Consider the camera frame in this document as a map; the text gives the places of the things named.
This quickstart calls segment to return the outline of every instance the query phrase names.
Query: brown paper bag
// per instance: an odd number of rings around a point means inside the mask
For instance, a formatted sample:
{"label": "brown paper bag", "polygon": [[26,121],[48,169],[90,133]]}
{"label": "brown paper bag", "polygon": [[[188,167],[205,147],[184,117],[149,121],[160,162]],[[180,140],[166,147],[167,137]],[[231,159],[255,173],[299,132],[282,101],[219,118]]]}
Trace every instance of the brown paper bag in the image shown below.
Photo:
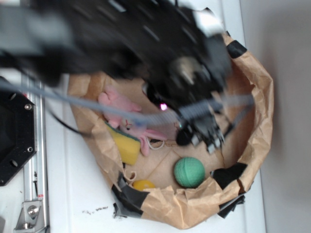
{"label": "brown paper bag", "polygon": [[[117,213],[168,223],[179,229],[187,229],[218,213],[220,206],[236,199],[249,190],[271,144],[273,116],[273,82],[262,65],[238,42],[224,36],[232,58],[233,74],[228,78],[229,95],[251,93],[254,109],[226,138],[221,150],[208,154],[204,143],[197,147],[177,146],[174,124],[157,127],[170,140],[160,150],[152,150],[149,157],[141,154],[133,165],[123,167],[118,149],[111,138],[102,114],[72,106],[79,130],[92,133],[85,137],[109,187],[112,188]],[[72,75],[68,94],[88,100],[97,100],[107,84],[142,106],[143,113],[159,110],[141,91],[143,80],[113,80],[104,73]],[[233,120],[242,109],[225,109]],[[217,119],[225,129],[227,121]],[[173,176],[174,164],[182,157],[198,158],[205,166],[206,179],[196,189],[180,187]],[[147,179],[156,186],[139,192],[131,187],[135,180]]]}

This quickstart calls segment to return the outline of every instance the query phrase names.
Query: plush toy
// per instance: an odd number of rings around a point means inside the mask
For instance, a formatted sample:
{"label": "plush toy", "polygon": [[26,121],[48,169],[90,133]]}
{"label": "plush toy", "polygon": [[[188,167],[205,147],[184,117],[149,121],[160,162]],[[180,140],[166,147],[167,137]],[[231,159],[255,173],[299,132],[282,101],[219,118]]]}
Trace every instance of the plush toy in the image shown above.
{"label": "plush toy", "polygon": [[[107,85],[105,92],[98,96],[98,102],[102,105],[111,106],[127,112],[140,112],[141,107],[131,102],[126,96],[121,95],[117,90]],[[129,119],[122,119],[121,116],[104,113],[109,125],[113,128],[120,127],[120,130],[140,140],[140,151],[143,155],[148,156],[150,153],[148,137],[161,141],[167,140],[167,137],[155,130],[147,129],[146,125],[134,125]]]}
{"label": "plush toy", "polygon": [[[102,92],[98,96],[98,102],[102,105],[111,106],[127,112],[141,111],[141,107],[138,104],[131,102],[126,96],[121,95],[112,85],[106,86],[105,92]],[[121,116],[111,113],[104,113],[104,117],[113,128],[116,129],[120,126],[122,120]]]}
{"label": "plush toy", "polygon": [[135,125],[129,119],[122,119],[120,130],[131,136],[134,136],[140,140],[140,151],[144,156],[148,156],[150,153],[148,138],[157,139],[160,141],[167,140],[166,135],[163,133],[147,129],[146,125]]}

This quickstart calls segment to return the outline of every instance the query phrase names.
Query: bunny ear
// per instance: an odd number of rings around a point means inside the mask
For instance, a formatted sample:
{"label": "bunny ear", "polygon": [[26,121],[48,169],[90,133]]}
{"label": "bunny ear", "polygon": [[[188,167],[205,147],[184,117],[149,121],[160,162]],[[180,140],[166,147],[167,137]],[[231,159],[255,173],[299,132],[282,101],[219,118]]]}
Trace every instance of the bunny ear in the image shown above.
{"label": "bunny ear", "polygon": [[151,129],[147,129],[144,133],[144,135],[146,137],[152,138],[152,139],[157,139],[157,140],[161,140],[161,141],[165,141],[167,140],[167,136],[159,131],[156,130],[151,130]]}
{"label": "bunny ear", "polygon": [[149,156],[150,148],[147,142],[147,137],[141,136],[140,138],[140,151],[144,156]]}
{"label": "bunny ear", "polygon": [[140,112],[141,111],[141,106],[136,104],[136,103],[132,103],[131,107],[132,107],[132,112]]}
{"label": "bunny ear", "polygon": [[105,92],[102,92],[98,96],[98,102],[101,104],[110,104],[111,100]]}
{"label": "bunny ear", "polygon": [[116,99],[120,95],[113,85],[107,85],[105,87],[105,93],[107,93],[110,100]]}

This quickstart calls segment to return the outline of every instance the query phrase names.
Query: metal bracket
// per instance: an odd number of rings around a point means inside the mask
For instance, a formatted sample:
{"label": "metal bracket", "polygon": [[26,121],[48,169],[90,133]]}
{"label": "metal bracket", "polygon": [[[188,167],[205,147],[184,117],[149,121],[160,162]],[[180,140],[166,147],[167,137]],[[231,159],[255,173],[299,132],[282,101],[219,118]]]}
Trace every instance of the metal bracket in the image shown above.
{"label": "metal bracket", "polygon": [[35,233],[45,228],[42,201],[26,201],[18,218],[14,233]]}

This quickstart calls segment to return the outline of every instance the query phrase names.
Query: yellow sponge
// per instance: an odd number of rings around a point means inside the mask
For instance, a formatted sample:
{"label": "yellow sponge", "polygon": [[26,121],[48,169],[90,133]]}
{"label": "yellow sponge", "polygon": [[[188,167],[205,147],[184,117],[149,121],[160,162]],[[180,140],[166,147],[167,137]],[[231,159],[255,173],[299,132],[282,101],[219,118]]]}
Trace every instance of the yellow sponge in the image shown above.
{"label": "yellow sponge", "polygon": [[129,134],[112,128],[107,122],[108,131],[115,141],[123,163],[134,165],[140,151],[140,140]]}

